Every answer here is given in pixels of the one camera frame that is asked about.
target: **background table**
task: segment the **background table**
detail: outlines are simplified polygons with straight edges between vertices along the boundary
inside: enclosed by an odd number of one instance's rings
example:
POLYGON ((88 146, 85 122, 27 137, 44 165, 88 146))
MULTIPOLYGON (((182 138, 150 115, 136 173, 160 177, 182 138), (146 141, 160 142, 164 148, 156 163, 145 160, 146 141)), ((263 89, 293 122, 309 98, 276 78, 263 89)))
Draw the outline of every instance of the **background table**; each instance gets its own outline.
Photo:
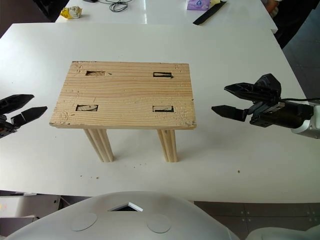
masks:
MULTIPOLYGON (((72 21, 82 23, 191 25, 204 13, 204 11, 197 10, 187 11, 186 0, 133 0, 128 3, 128 10, 118 13, 111 12, 109 5, 101 2, 70 0, 66 6, 81 7, 82 17, 69 20, 59 16, 56 20, 57 23, 72 21)), ((273 33, 278 30, 261 0, 228 0, 227 4, 202 26, 217 26, 225 23, 256 26, 272 30, 273 33)))
POLYGON ((218 202, 319 202, 319 141, 278 126, 225 119, 211 106, 252 103, 224 86, 272 73, 282 96, 304 97, 274 37, 259 28, 145 24, 14 24, 0 39, 0 96, 34 94, 39 119, 0 140, 0 189, 96 196, 159 191, 218 202), (110 129, 101 163, 84 132, 49 126, 71 61, 188 63, 197 128, 177 130, 178 163, 156 131, 110 129))

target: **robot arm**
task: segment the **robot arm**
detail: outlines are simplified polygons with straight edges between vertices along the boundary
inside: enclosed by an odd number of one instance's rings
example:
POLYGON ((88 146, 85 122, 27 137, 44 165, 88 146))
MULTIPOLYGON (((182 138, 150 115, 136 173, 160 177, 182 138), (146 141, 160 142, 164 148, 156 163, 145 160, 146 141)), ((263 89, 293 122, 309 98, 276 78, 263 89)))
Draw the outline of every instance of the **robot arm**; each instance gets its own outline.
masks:
POLYGON ((320 137, 320 105, 281 99, 281 84, 272 74, 263 75, 255 84, 236 83, 224 90, 252 101, 253 105, 244 110, 227 105, 213 106, 211 109, 221 117, 244 122, 247 115, 252 115, 252 125, 266 128, 274 124, 290 128, 295 134, 315 139, 320 137))
POLYGON ((35 96, 31 94, 17 94, 0 100, 0 139, 15 133, 22 125, 39 118, 47 110, 46 106, 32 107, 20 114, 11 117, 11 123, 7 122, 5 114, 22 108, 35 96))

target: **black strap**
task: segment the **black strap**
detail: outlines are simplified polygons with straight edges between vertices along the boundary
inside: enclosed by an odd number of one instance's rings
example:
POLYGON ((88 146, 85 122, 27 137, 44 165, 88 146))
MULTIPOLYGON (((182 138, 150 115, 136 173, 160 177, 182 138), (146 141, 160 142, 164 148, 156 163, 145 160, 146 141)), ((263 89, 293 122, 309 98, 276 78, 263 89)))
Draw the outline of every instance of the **black strap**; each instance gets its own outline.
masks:
POLYGON ((214 15, 223 5, 225 5, 226 1, 220 1, 220 3, 212 6, 208 11, 202 14, 197 20, 193 22, 195 25, 203 24, 208 18, 214 15))

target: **rectangular hole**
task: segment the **rectangular hole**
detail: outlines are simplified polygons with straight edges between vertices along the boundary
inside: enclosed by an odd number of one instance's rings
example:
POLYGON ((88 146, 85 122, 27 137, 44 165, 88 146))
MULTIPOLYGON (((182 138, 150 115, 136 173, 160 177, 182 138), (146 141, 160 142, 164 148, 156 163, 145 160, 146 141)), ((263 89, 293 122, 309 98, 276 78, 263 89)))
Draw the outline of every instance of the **rectangular hole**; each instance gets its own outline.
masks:
POLYGON ((108 212, 142 212, 143 209, 132 202, 121 204, 108 210, 108 212))
POLYGON ((152 106, 154 113, 174 113, 174 106, 152 106))
POLYGON ((86 76, 105 76, 105 71, 86 71, 86 76))
POLYGON ((171 72, 160 72, 160 71, 154 71, 153 72, 153 77, 154 78, 173 78, 171 72))
POLYGON ((98 105, 77 105, 75 108, 76 111, 84 112, 96 112, 98 111, 98 105))

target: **pine wood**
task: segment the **pine wood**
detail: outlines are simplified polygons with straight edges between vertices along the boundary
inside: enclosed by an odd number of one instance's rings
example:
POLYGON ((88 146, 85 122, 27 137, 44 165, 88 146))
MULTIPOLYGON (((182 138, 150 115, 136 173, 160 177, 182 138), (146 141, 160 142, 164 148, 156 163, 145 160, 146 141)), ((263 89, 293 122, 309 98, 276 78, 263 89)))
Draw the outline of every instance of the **pine wood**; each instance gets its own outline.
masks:
POLYGON ((175 163, 175 129, 196 127, 189 65, 73 61, 49 124, 84 129, 102 162, 114 159, 106 129, 157 129, 175 163))
POLYGON ((178 162, 175 130, 157 130, 164 158, 169 163, 178 162))
POLYGON ((86 136, 102 162, 112 162, 114 156, 105 129, 84 129, 86 136))

